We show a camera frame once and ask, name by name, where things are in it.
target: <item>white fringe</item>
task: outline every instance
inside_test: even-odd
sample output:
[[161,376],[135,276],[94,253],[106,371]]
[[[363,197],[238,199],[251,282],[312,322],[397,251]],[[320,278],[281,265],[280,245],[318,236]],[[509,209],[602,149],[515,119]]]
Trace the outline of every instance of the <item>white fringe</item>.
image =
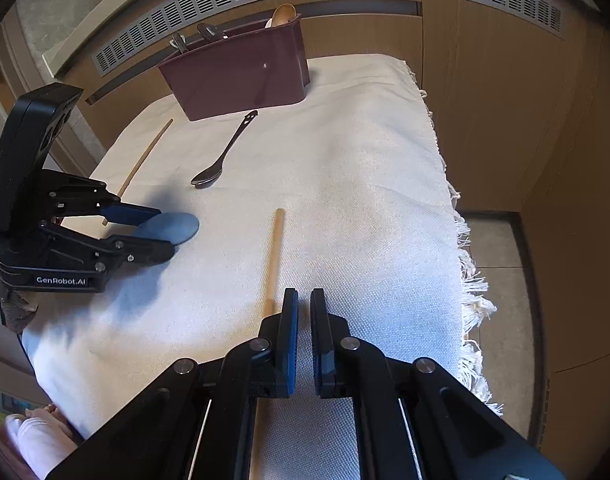
[[[416,82],[416,75],[407,68]],[[423,99],[427,97],[425,90],[420,91]],[[434,127],[432,112],[427,108],[427,112]],[[443,169],[447,167],[445,161],[442,162]],[[460,261],[460,281],[462,283],[462,315],[463,315],[463,343],[460,348],[460,361],[458,362],[458,374],[456,378],[470,392],[478,397],[496,415],[502,416],[502,404],[490,402],[492,394],[489,385],[483,377],[483,354],[480,346],[473,339],[469,339],[469,332],[476,326],[480,326],[483,320],[496,312],[496,306],[486,300],[480,292],[486,292],[489,286],[479,272],[470,254],[465,250],[470,243],[469,227],[465,219],[456,212],[456,202],[460,198],[460,193],[448,182],[451,196],[451,205],[454,208],[454,224],[456,225],[456,236],[458,237],[458,260]]]

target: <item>spoon handle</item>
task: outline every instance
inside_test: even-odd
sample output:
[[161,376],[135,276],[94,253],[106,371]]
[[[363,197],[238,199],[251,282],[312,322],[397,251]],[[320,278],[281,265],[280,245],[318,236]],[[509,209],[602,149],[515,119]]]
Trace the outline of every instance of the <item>spoon handle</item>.
[[218,160],[224,160],[225,155],[227,155],[227,152],[229,151],[229,149],[234,145],[234,142],[236,142],[236,139],[238,137],[240,137],[240,134],[243,133],[243,130],[247,127],[247,125],[254,120],[254,117],[256,117],[256,115],[258,115],[258,110],[252,110],[245,116],[245,118],[243,119],[243,122],[240,123],[240,126],[236,130],[236,133],[231,138],[231,140],[229,141],[229,144],[225,148],[225,151],[222,153],[222,155],[220,155]]

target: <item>marble wall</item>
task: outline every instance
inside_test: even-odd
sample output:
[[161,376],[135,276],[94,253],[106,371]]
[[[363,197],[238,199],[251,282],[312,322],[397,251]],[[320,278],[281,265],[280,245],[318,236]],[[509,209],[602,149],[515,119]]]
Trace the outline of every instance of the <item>marble wall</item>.
[[[42,54],[63,42],[101,0],[17,0],[16,7],[27,46],[45,83],[53,82]],[[76,136],[96,161],[105,149],[78,108],[69,120]]]

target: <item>maroon storage box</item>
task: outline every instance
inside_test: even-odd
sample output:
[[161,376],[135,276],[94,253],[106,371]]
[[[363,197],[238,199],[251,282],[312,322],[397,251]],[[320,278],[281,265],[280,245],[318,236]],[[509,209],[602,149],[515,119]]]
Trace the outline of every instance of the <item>maroon storage box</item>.
[[300,14],[284,25],[267,20],[226,30],[225,40],[189,44],[158,68],[190,121],[305,98],[309,70]]

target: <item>wooden spoon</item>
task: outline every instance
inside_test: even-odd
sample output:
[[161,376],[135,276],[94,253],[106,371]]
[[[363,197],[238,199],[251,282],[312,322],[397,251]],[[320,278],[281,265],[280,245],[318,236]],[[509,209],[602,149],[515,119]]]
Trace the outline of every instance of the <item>wooden spoon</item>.
[[294,18],[296,18],[296,7],[291,4],[281,4],[274,10],[271,27],[274,28],[279,25],[284,25]]

